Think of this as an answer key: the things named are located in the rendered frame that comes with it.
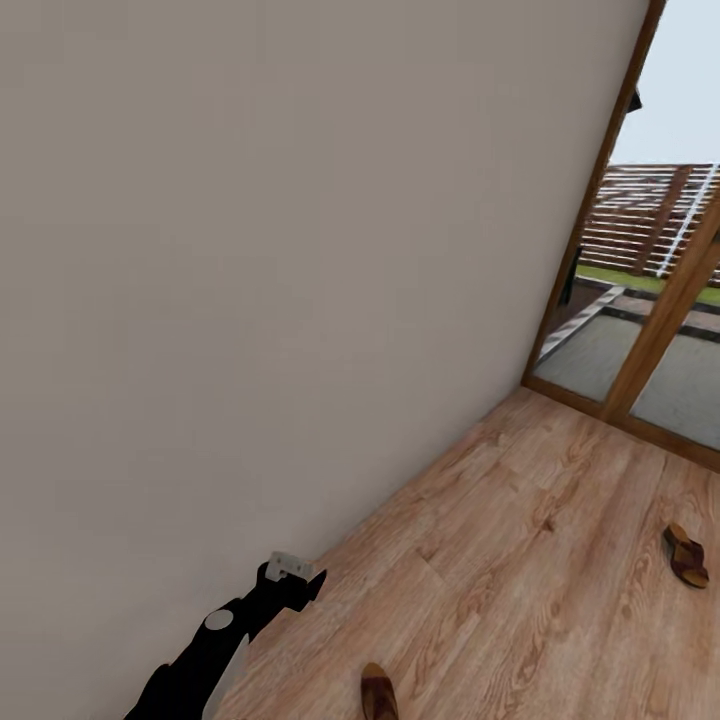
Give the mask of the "sandal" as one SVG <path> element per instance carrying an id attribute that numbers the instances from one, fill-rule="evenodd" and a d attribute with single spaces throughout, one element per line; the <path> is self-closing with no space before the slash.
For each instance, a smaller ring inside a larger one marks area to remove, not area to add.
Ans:
<path id="1" fill-rule="evenodd" d="M 398 720 L 393 685 L 384 669 L 368 664 L 361 677 L 361 705 L 365 720 Z"/>
<path id="2" fill-rule="evenodd" d="M 703 567 L 703 547 L 687 537 L 681 525 L 669 523 L 663 537 L 667 543 L 673 545 L 671 555 L 671 569 L 673 573 L 689 587 L 697 590 L 705 589 L 709 583 L 707 568 Z"/>

